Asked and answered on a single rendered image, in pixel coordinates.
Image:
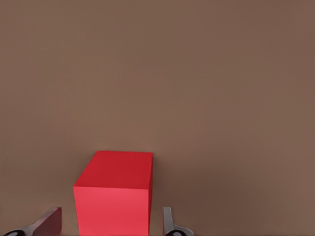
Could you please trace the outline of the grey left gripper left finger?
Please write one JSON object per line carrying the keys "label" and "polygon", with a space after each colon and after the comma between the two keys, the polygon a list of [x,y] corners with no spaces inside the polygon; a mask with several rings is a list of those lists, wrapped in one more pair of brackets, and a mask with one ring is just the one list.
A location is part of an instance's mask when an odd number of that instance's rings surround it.
{"label": "grey left gripper left finger", "polygon": [[31,225],[11,230],[3,236],[60,236],[62,231],[62,208],[48,210]]}

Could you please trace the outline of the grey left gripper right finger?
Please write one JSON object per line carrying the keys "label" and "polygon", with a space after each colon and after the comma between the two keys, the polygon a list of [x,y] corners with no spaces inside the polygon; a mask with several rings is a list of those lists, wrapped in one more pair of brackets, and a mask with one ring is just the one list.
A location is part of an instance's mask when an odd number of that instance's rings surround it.
{"label": "grey left gripper right finger", "polygon": [[176,225],[173,221],[172,209],[163,207],[163,236],[194,236],[194,232],[183,226]]}

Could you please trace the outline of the red wooden cube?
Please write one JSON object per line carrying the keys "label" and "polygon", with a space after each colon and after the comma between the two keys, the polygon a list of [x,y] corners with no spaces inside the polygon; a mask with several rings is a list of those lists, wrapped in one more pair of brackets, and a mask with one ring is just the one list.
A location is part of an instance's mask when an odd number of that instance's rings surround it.
{"label": "red wooden cube", "polygon": [[95,153],[73,186],[80,236],[148,236],[153,153]]}

